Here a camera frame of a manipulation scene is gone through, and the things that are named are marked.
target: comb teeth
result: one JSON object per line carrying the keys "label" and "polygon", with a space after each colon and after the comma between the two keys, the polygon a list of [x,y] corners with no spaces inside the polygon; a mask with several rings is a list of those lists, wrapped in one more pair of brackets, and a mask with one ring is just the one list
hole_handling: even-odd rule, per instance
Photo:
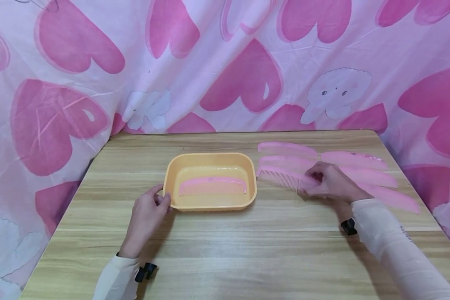
{"label": "comb teeth", "polygon": [[185,180],[180,185],[180,196],[243,195],[247,185],[234,177],[200,177]]}
{"label": "comb teeth", "polygon": [[299,189],[310,189],[320,183],[311,177],[277,167],[259,167],[257,171],[259,180],[272,182],[295,192]]}
{"label": "comb teeth", "polygon": [[284,170],[295,171],[297,173],[305,173],[314,166],[316,160],[307,158],[291,157],[284,155],[269,155],[260,158],[259,165],[263,167],[278,167]]}
{"label": "comb teeth", "polygon": [[261,142],[258,144],[258,152],[299,158],[317,158],[318,156],[318,153],[314,149],[291,142]]}

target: left hand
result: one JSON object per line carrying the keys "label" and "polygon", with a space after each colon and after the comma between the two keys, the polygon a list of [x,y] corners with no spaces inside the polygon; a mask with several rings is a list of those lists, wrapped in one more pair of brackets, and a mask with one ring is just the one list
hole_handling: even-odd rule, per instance
{"label": "left hand", "polygon": [[170,194],[164,197],[157,195],[163,187],[163,184],[154,186],[135,200],[127,236],[120,247],[120,257],[138,258],[145,242],[160,226],[166,213],[171,211]]}

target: pink comb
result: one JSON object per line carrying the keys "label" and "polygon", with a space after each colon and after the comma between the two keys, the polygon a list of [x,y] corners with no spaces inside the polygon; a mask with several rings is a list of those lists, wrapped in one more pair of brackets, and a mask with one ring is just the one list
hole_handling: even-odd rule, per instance
{"label": "pink comb", "polygon": [[318,155],[310,147],[291,142],[261,142],[258,144],[258,152],[264,154],[290,155],[301,158],[317,158]]}
{"label": "pink comb", "polygon": [[259,167],[257,177],[259,180],[270,181],[278,186],[288,187],[295,192],[299,189],[310,189],[320,184],[304,174],[287,171],[279,167]]}
{"label": "pink comb", "polygon": [[367,183],[379,186],[398,187],[395,177],[383,171],[353,165],[339,165],[342,172],[355,183]]}
{"label": "pink comb", "polygon": [[403,195],[396,190],[389,190],[385,187],[366,183],[358,183],[357,185],[362,190],[365,190],[367,193],[375,197],[375,199],[382,201],[385,205],[411,211],[416,214],[420,213],[420,207],[413,198]]}
{"label": "pink comb", "polygon": [[382,158],[370,154],[346,151],[329,151],[320,155],[322,161],[336,165],[355,165],[376,170],[388,170],[387,163]]}
{"label": "pink comb", "polygon": [[185,180],[180,185],[180,196],[240,195],[247,193],[243,180],[234,177],[200,177]]}
{"label": "pink comb", "polygon": [[261,157],[259,160],[259,165],[261,167],[278,167],[304,174],[308,169],[313,167],[316,162],[316,160],[301,157],[269,155],[266,157]]}
{"label": "pink comb", "polygon": [[[260,166],[278,167],[289,171],[304,174],[316,163],[314,160],[300,157],[288,157],[283,155],[270,155],[262,157],[259,160]],[[339,165],[340,170],[350,177],[355,182],[363,182],[369,184],[376,184],[387,187],[397,187],[398,183],[395,177],[382,171],[354,167],[352,165]]]}

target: orange plastic tray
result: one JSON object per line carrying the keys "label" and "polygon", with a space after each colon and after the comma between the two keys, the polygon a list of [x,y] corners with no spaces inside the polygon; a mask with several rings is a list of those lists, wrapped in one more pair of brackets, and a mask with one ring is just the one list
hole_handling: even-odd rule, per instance
{"label": "orange plastic tray", "polygon": [[[180,196],[184,180],[205,176],[227,176],[243,180],[243,195]],[[250,205],[257,195],[257,179],[251,159],[242,153],[197,153],[178,155],[168,164],[164,195],[170,193],[172,208],[179,211],[240,210]]]}

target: white cartoon dog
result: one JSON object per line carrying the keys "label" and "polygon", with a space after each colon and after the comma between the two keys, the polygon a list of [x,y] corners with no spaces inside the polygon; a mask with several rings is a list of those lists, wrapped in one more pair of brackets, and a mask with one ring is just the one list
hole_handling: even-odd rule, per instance
{"label": "white cartoon dog", "polygon": [[170,109],[170,91],[141,92],[133,91],[121,105],[122,120],[133,130],[140,129],[145,118],[155,129],[166,128],[165,113]]}
{"label": "white cartoon dog", "polygon": [[370,82],[369,73],[349,67],[322,74],[308,91],[309,104],[300,123],[308,125],[324,112],[330,119],[348,116],[351,110],[349,104],[362,97]]}
{"label": "white cartoon dog", "polygon": [[31,232],[20,241],[17,224],[0,219],[0,300],[16,300],[20,287],[4,279],[8,274],[23,267],[39,251],[43,234]]}

